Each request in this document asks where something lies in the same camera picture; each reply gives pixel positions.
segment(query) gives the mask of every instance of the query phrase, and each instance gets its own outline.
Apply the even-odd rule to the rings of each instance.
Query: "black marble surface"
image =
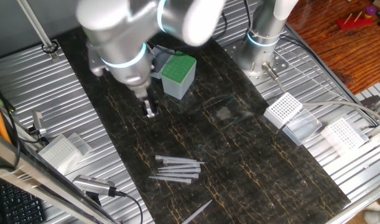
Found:
[[[157,224],[182,223],[211,199],[194,223],[325,223],[349,203],[304,147],[274,134],[267,103],[216,42],[182,50],[197,71],[181,101],[153,80],[160,111],[147,119],[123,84],[89,71],[80,29],[58,41]],[[152,41],[180,45],[165,34]],[[205,166],[190,185],[151,180],[156,154]]]

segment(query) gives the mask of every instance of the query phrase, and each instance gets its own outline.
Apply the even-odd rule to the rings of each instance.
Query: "blue led ring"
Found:
[[[274,43],[272,43],[272,44],[260,44],[260,43],[257,43],[256,41],[254,41],[253,39],[252,39],[252,37],[251,37],[251,35],[250,34],[248,34],[248,39],[252,42],[252,43],[254,43],[254,44],[256,44],[256,45],[259,45],[259,46],[261,46],[261,47],[270,47],[270,46],[273,46],[273,45],[275,45],[277,42],[278,42],[278,40],[277,41],[275,41]]]
[[[125,62],[125,63],[121,63],[121,64],[113,64],[113,63],[106,62],[104,59],[101,59],[101,60],[106,65],[108,65],[110,67],[113,67],[113,68],[127,68],[127,67],[130,67],[130,66],[134,65],[135,63],[138,63],[138,61],[140,61],[140,59],[142,58],[142,56],[145,54],[146,49],[147,49],[147,45],[143,44],[142,48],[141,48],[141,50],[139,52],[139,54],[137,56],[135,56],[134,59],[132,59],[132,60],[130,60],[128,62]]]
[[[157,9],[157,22],[158,22],[158,26],[164,32],[166,32],[166,31],[164,30],[164,27],[162,25],[162,14],[164,13],[165,3],[166,3],[166,0],[160,0],[159,4],[158,4],[158,9]]]

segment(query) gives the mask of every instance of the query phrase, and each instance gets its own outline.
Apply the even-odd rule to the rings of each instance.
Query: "green pipette tip box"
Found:
[[[165,93],[181,100],[194,81],[196,65],[197,60],[188,55],[171,57],[162,71]]]

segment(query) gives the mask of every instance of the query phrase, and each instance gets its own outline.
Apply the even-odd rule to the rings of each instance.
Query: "keyboard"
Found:
[[[0,179],[7,224],[41,224],[45,222],[42,202],[32,194]]]

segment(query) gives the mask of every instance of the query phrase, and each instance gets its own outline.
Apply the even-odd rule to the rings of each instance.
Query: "pipette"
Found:
[[[160,173],[196,173],[196,172],[201,172],[201,168],[195,168],[195,169],[174,169],[174,170],[160,170]]]
[[[157,174],[162,177],[177,177],[177,178],[198,178],[198,174]]]
[[[149,178],[191,184],[191,179],[180,179],[180,178],[173,178],[173,177],[149,177]]]
[[[178,165],[178,166],[167,166],[158,168],[158,170],[167,170],[167,169],[184,169],[184,168],[199,168],[200,164],[187,164],[187,165]]]
[[[201,213],[206,208],[206,206],[208,206],[210,204],[210,202],[212,202],[212,200],[210,200],[208,203],[202,205],[202,207],[200,207],[196,212],[194,212],[192,215],[190,215],[190,217],[188,219],[186,219],[182,224],[188,224],[190,221],[192,221],[199,213]]]
[[[163,160],[163,159],[173,159],[173,160],[178,160],[178,161],[194,161],[196,162],[195,159],[186,159],[186,158],[180,158],[180,157],[170,157],[170,156],[155,156],[155,160]]]
[[[164,159],[164,164],[204,164],[204,162]]]

